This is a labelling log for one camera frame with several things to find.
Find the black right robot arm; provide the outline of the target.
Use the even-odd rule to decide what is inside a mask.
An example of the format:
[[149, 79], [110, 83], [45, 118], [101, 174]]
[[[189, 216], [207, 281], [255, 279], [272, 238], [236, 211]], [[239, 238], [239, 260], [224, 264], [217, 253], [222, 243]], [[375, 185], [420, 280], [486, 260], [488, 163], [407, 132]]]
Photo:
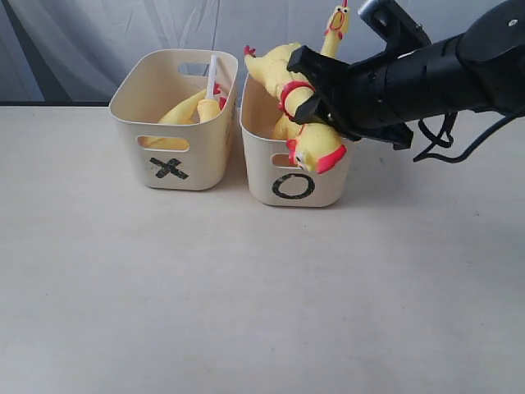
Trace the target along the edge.
[[411, 121], [465, 110], [508, 116], [523, 108], [523, 1], [502, 2], [439, 42], [395, 1], [367, 1], [358, 13], [386, 48], [352, 64], [307, 46], [294, 50], [287, 68], [307, 79], [313, 96], [293, 121], [323, 121], [350, 140], [402, 150], [412, 144]]

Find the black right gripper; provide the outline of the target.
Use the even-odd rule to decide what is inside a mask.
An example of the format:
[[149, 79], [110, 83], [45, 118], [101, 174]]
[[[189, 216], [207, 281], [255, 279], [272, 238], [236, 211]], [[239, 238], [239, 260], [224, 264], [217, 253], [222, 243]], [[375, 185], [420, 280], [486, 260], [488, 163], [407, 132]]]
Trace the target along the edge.
[[349, 64], [302, 45], [290, 54], [286, 70], [323, 87], [323, 101], [311, 96], [298, 106], [292, 121], [322, 123], [343, 138], [408, 149], [413, 141], [408, 122], [443, 115], [452, 125], [462, 110], [463, 66], [453, 49], [421, 48]]

